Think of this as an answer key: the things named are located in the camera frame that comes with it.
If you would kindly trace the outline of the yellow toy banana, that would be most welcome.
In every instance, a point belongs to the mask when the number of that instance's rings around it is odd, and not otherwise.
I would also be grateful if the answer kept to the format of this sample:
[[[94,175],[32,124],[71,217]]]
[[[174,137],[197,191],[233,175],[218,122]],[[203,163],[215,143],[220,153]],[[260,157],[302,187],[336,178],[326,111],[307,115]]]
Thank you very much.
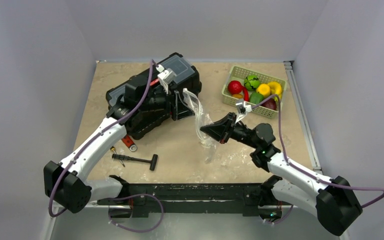
[[[279,97],[279,99],[281,100],[282,99],[282,93],[283,93],[282,86],[276,81],[268,82],[267,85],[270,88],[270,94],[271,95],[277,95]]]

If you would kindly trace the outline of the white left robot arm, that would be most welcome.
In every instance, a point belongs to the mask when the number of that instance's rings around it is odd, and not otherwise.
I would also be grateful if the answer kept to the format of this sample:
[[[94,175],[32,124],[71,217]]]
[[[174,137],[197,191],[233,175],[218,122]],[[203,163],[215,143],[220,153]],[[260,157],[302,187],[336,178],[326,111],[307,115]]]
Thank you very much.
[[[59,163],[50,161],[45,165],[44,186],[49,197],[48,213],[51,217],[57,217],[66,210],[78,213],[90,201],[110,198],[118,205],[128,201],[128,189],[113,177],[95,183],[86,181],[110,147],[127,136],[125,122],[144,105],[148,91],[146,88],[136,106],[121,118],[105,117],[95,132],[71,155]],[[53,212],[54,202],[63,207],[62,211]]]

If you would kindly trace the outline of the dark red toy fruit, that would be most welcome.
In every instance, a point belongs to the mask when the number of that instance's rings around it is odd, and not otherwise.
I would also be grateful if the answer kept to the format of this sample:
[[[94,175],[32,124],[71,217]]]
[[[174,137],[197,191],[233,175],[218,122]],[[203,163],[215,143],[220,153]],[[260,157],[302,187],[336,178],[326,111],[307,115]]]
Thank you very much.
[[[278,108],[277,102],[273,98],[268,99],[262,106],[273,111],[277,111]]]

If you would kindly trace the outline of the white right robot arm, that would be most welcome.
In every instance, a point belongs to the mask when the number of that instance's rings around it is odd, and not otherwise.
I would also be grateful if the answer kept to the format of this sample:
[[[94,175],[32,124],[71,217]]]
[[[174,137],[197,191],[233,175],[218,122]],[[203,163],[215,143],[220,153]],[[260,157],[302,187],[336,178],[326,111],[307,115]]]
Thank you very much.
[[[254,149],[250,154],[252,162],[278,177],[277,182],[261,189],[264,202],[272,204],[278,200],[297,206],[315,216],[335,236],[341,236],[362,214],[363,208],[345,178],[319,174],[285,157],[274,145],[276,138],[270,124],[248,128],[236,120],[237,115],[230,112],[199,129],[221,144],[235,140]]]

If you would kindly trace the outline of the clear zip top bag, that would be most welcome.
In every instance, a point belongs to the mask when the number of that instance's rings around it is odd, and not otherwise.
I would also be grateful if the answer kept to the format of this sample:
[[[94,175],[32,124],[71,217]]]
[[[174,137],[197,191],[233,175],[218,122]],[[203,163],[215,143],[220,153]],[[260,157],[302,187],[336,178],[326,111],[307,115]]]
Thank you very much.
[[[194,113],[195,132],[199,139],[199,144],[204,151],[204,163],[209,164],[216,158],[217,146],[219,143],[208,134],[201,131],[201,127],[212,124],[213,121],[195,93],[187,88],[183,88],[182,95],[186,106]]]

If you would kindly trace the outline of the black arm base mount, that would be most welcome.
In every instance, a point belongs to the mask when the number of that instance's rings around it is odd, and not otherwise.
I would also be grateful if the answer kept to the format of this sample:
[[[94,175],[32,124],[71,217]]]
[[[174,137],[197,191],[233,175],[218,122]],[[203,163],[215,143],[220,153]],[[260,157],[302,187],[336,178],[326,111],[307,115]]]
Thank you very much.
[[[240,214],[244,217],[279,219],[279,204],[272,189],[282,180],[273,175],[263,183],[128,183],[118,200],[100,199],[99,206],[129,206],[132,217],[146,218],[150,213]]]

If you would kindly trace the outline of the green toy pepper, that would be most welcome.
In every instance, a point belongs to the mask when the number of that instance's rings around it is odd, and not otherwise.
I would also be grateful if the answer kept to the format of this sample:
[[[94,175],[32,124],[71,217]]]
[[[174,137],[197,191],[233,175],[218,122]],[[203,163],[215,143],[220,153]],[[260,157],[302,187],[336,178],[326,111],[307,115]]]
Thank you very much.
[[[252,104],[255,104],[255,105],[259,104],[264,99],[265,99],[264,95],[262,95],[261,93],[258,93],[258,92],[253,92],[249,96],[249,102],[252,103]]]

